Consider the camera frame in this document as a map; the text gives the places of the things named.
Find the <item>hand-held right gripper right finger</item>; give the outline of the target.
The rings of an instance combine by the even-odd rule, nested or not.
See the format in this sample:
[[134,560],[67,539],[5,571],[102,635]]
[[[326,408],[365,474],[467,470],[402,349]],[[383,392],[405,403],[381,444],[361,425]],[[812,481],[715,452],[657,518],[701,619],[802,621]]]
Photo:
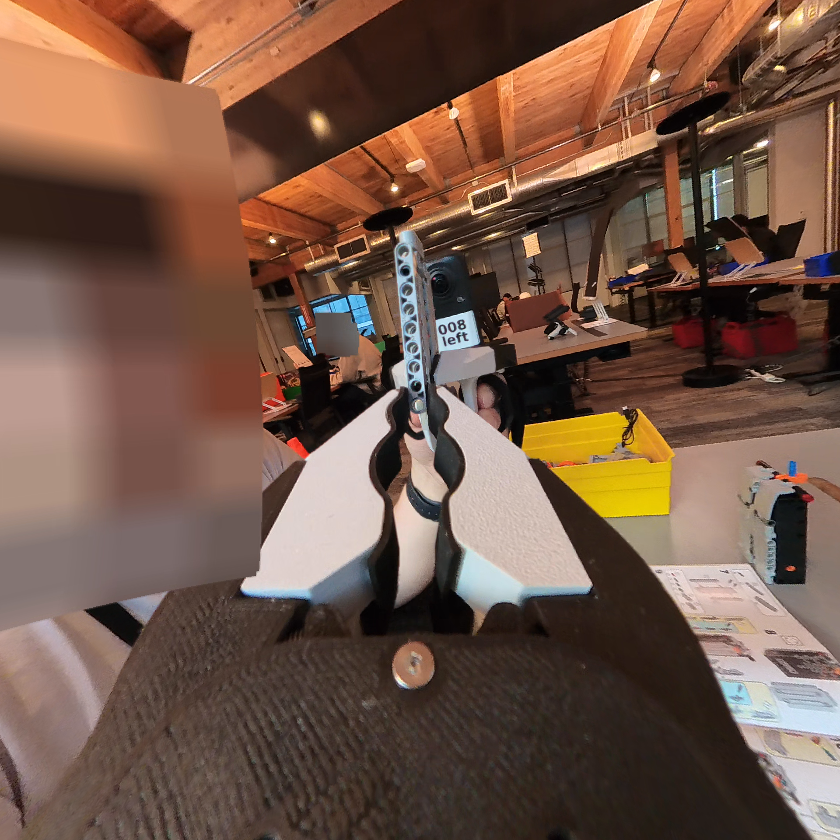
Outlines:
[[592,581],[522,450],[445,388],[430,404],[434,467],[447,491],[436,579],[486,614],[499,603],[588,595]]

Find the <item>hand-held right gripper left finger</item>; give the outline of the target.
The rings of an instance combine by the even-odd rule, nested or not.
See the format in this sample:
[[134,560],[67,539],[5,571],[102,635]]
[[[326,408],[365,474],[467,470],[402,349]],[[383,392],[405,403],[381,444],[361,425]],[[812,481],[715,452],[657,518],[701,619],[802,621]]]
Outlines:
[[399,549],[388,492],[402,468],[403,391],[388,392],[322,445],[290,489],[243,595],[395,607]]

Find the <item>grey perforated toy beam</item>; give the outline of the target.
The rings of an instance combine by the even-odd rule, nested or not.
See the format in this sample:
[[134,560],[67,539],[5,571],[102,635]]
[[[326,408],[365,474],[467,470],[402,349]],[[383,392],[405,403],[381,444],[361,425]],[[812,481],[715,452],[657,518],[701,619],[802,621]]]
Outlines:
[[424,247],[413,231],[401,232],[394,248],[400,305],[406,389],[411,411],[427,424],[434,388],[434,358],[438,353],[434,296]]

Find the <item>person's left forearm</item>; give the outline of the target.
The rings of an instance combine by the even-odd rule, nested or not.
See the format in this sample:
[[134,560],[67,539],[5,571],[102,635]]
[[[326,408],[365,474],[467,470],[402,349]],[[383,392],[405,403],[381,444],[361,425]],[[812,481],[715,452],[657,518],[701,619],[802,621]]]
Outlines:
[[394,521],[398,544],[395,607],[402,607],[434,578],[438,522],[416,511],[406,494],[394,507]]

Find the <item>brown desk partition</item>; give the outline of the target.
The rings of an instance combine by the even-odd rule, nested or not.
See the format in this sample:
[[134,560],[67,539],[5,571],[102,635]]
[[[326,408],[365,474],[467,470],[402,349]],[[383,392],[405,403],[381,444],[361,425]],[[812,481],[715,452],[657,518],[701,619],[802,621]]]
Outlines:
[[573,312],[559,290],[532,297],[520,296],[507,305],[507,318],[513,333],[544,329],[552,321],[568,321],[572,317]]

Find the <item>grey desk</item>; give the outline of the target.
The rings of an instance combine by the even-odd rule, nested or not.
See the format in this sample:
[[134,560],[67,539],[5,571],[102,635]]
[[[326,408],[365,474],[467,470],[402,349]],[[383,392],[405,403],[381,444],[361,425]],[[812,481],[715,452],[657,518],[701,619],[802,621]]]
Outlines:
[[[838,485],[838,429],[709,444],[676,451],[668,516],[615,518],[614,529],[650,565],[749,564],[739,542],[742,474],[762,460],[783,471],[791,461],[810,478]],[[839,655],[838,502],[807,486],[804,584],[767,584],[774,597],[828,651]]]

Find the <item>wooden background desk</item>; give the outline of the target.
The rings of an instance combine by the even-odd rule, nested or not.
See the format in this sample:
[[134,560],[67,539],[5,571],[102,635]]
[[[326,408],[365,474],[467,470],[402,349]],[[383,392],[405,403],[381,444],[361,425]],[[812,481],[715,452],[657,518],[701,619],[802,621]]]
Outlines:
[[[729,289],[750,290],[759,287],[777,287],[786,292],[790,288],[814,287],[822,295],[833,294],[838,288],[839,275],[827,274],[825,267],[811,265],[812,260],[817,260],[817,257],[794,257],[758,266],[741,266],[725,276],[710,278],[707,283],[708,292],[710,295],[720,295]],[[650,301],[656,295],[677,296],[686,300],[700,298],[700,282],[693,277],[692,272],[689,272],[688,280],[677,282],[675,276],[659,276],[652,280],[634,278],[623,285],[608,287],[610,295],[628,298],[632,323],[635,323],[636,317],[633,303],[636,290],[645,291]]]

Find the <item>person's left hand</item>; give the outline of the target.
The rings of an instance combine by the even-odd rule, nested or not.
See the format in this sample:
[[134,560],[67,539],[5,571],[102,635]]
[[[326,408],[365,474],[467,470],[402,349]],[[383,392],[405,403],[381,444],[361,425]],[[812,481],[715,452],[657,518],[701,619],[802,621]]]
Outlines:
[[[502,429],[500,411],[503,378],[492,374],[479,380],[477,386],[478,416],[497,431]],[[434,453],[428,446],[419,415],[409,414],[410,433],[404,436],[407,451],[412,458],[411,479],[415,489],[431,501],[442,501],[447,486],[434,467]]]

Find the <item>black wristband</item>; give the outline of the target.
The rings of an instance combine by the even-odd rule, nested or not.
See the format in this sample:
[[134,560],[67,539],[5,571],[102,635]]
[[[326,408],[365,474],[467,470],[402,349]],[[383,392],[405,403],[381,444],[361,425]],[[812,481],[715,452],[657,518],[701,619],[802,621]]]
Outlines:
[[431,522],[439,522],[442,510],[442,503],[440,501],[426,497],[416,488],[410,476],[407,479],[405,489],[409,504],[419,516]]

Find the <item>white sign stand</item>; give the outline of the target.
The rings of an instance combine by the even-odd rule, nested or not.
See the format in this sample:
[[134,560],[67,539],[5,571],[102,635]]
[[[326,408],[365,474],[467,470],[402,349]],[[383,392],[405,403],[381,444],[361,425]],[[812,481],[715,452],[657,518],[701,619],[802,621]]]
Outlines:
[[536,229],[528,231],[522,237],[522,246],[524,248],[524,255],[527,258],[527,268],[531,272],[528,279],[528,286],[534,293],[542,295],[545,292],[545,282],[543,278],[542,269],[538,265],[537,258],[541,255],[541,247],[539,243],[539,234]]

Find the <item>grey background table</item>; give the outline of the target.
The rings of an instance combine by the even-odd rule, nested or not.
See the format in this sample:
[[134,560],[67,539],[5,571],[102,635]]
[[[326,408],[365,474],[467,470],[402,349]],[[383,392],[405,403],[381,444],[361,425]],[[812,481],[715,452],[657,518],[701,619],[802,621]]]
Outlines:
[[517,350],[518,364],[551,360],[579,353],[598,351],[622,343],[630,343],[647,337],[648,330],[629,322],[611,320],[594,327],[581,325],[573,320],[572,332],[558,339],[549,339],[543,329],[529,329],[513,332],[509,326],[502,327],[499,338],[507,339]]

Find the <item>yellow plastic bin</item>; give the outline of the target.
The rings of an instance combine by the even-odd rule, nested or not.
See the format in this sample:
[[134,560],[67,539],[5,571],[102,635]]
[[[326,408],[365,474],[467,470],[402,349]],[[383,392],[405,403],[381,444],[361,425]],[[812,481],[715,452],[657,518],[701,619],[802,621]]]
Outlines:
[[604,518],[666,516],[675,452],[637,408],[527,425],[522,450],[531,459],[586,461],[622,444],[641,459],[549,469]]

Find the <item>grey toy parts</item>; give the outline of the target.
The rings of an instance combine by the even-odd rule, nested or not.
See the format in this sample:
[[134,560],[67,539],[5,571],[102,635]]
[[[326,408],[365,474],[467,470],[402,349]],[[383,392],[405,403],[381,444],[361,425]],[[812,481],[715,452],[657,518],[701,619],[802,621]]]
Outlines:
[[632,451],[630,448],[624,446],[623,444],[617,444],[614,449],[607,454],[601,455],[589,455],[586,461],[575,461],[575,460],[560,460],[560,461],[551,461],[551,460],[544,460],[543,463],[552,469],[557,468],[565,468],[565,467],[573,467],[573,466],[594,466],[600,465],[605,463],[614,463],[620,461],[627,461],[627,460],[636,460],[641,459],[643,461],[647,461],[648,463],[651,462],[650,458],[636,453]]

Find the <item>tall black floor lamp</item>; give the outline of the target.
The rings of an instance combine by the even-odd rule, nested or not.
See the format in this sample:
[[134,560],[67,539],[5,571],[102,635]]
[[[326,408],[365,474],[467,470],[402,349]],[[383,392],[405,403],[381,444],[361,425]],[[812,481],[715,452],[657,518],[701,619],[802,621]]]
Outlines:
[[695,221],[697,267],[699,271],[700,315],[703,334],[703,365],[685,371],[682,384],[692,389],[716,389],[739,381],[739,369],[732,364],[717,364],[713,347],[712,320],[709,310],[709,276],[705,245],[705,219],[700,185],[700,153],[698,123],[720,111],[730,100],[730,93],[716,91],[679,109],[663,119],[656,127],[658,136],[669,137],[686,130],[689,140],[689,163],[692,202]]

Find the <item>grey black toy brick model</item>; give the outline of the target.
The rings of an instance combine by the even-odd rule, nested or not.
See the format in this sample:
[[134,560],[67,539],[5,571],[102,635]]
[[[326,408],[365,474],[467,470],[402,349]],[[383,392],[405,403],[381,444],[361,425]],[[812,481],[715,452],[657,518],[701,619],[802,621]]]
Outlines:
[[803,585],[807,567],[809,478],[791,461],[780,472],[758,460],[738,490],[741,552],[767,585]]

